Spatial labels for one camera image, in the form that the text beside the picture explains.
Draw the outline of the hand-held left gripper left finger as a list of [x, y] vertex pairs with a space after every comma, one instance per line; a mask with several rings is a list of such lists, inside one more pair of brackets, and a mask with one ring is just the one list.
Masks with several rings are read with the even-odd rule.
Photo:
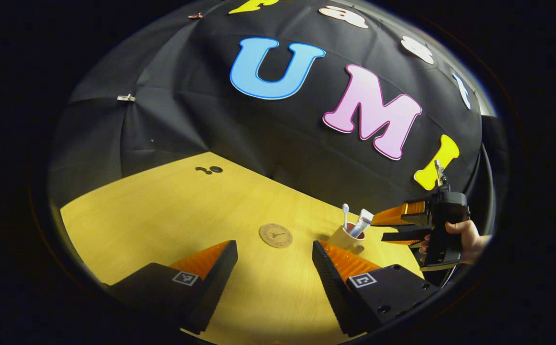
[[207, 330], [236, 262], [237, 242], [223, 241], [171, 265], [147, 264], [106, 288], [127, 306], [201, 334]]

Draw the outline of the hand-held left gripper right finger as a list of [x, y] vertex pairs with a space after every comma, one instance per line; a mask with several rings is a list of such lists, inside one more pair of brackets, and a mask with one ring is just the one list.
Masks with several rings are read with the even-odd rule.
[[311, 259], [340, 329], [350, 337], [411, 314], [440, 290], [402, 265], [381, 268], [326, 241], [313, 242]]

